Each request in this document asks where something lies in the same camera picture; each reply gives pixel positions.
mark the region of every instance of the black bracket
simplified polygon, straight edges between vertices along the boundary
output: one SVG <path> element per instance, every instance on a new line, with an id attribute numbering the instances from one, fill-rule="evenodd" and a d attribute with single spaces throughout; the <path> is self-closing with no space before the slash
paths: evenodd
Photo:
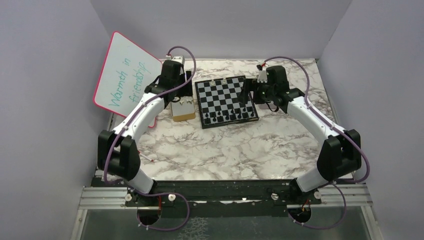
<path id="1" fill-rule="evenodd" d="M 189 201 L 191 217 L 287 217 L 287 205 L 301 205 L 306 199 L 290 198 L 290 180 L 219 180 L 219 181 L 157 181 L 151 193 L 179 193 Z M 128 191 L 131 201 L 127 207 L 159 206 L 158 197 L 145 197 Z M 320 204 L 312 197 L 310 204 Z M 185 202 L 168 195 L 161 197 L 162 218 L 184 218 L 187 213 Z M 141 215 L 157 215 L 157 210 L 140 210 Z"/>

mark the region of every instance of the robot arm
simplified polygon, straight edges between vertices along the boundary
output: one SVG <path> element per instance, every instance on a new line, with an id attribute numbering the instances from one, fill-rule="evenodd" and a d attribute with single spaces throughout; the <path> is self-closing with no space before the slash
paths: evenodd
<path id="1" fill-rule="evenodd" d="M 148 194 L 151 191 L 155 181 L 140 169 L 141 162 L 136 143 L 148 129 L 149 123 L 175 97 L 179 97 L 179 94 L 184 94 L 187 88 L 192 88 L 191 84 L 187 84 L 187 87 L 183 87 L 178 91 L 169 92 L 162 97 L 157 96 L 182 85 L 186 81 L 184 62 L 185 59 L 182 56 L 165 60 L 161 74 L 146 87 L 137 107 L 112 131 L 103 130 L 98 136 L 98 168 L 101 170 L 105 169 L 108 152 L 117 137 L 117 133 L 121 133 L 116 145 L 113 146 L 114 148 L 119 146 L 119 150 L 114 149 L 111 153 L 108 172 L 123 178 L 131 187 L 144 194 Z"/>
<path id="2" fill-rule="evenodd" d="M 273 103 L 282 111 L 298 120 L 318 141 L 321 152 L 316 167 L 290 182 L 292 199 L 301 198 L 328 182 L 334 181 L 361 167 L 361 154 L 343 136 L 334 129 L 344 132 L 359 147 L 361 138 L 356 130 L 345 130 L 323 115 L 331 127 L 318 118 L 305 104 L 305 94 L 298 88 L 289 87 L 286 70 L 283 66 L 271 66 L 260 71 L 258 78 L 248 78 L 238 96 L 241 103 L 247 103 L 249 92 L 253 92 L 255 104 Z"/>

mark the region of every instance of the glass panel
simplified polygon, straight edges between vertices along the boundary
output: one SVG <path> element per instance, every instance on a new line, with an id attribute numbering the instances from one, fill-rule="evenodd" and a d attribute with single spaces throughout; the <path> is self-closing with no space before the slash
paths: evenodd
<path id="1" fill-rule="evenodd" d="M 328 226 L 341 216 L 341 208 L 313 208 L 308 224 Z M 156 227 L 170 228 L 182 219 L 160 219 Z M 346 218 L 337 228 L 313 230 L 294 224 L 287 217 L 223 217 L 189 220 L 186 226 L 172 232 L 138 227 L 134 210 L 89 210 L 83 240 L 369 240 L 360 207 L 349 207 Z"/>

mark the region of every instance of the white marble surface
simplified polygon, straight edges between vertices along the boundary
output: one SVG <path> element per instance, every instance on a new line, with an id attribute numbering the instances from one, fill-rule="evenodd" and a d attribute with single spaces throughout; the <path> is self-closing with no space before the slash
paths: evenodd
<path id="1" fill-rule="evenodd" d="M 300 60 L 306 68 L 311 102 L 330 119 L 333 114 L 314 59 Z M 260 60 L 198 60 L 194 81 L 246 75 L 255 76 Z M 283 65 L 292 87 L 304 91 L 303 71 L 290 61 Z M 185 68 L 193 67 L 188 61 Z M 294 118 L 256 106 L 259 121 L 202 129 L 196 104 L 196 118 L 174 122 L 169 107 L 149 128 L 137 146 L 154 159 L 141 159 L 141 169 L 156 180 L 249 180 L 292 179 L 311 169 L 320 147 L 314 137 Z"/>

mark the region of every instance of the white wall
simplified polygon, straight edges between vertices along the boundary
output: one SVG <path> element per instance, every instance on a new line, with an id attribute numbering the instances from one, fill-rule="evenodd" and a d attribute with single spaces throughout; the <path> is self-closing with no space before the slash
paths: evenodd
<path id="1" fill-rule="evenodd" d="M 343 126 L 361 133 L 386 240 L 424 234 L 424 1 L 353 0 L 318 62 Z"/>
<path id="2" fill-rule="evenodd" d="M 92 103 L 109 37 L 87 0 L 0 7 L 1 239 L 68 240 L 108 114 Z"/>
<path id="3" fill-rule="evenodd" d="M 163 58 L 184 45 L 198 58 L 318 58 L 351 0 L 91 0 L 119 31 Z"/>

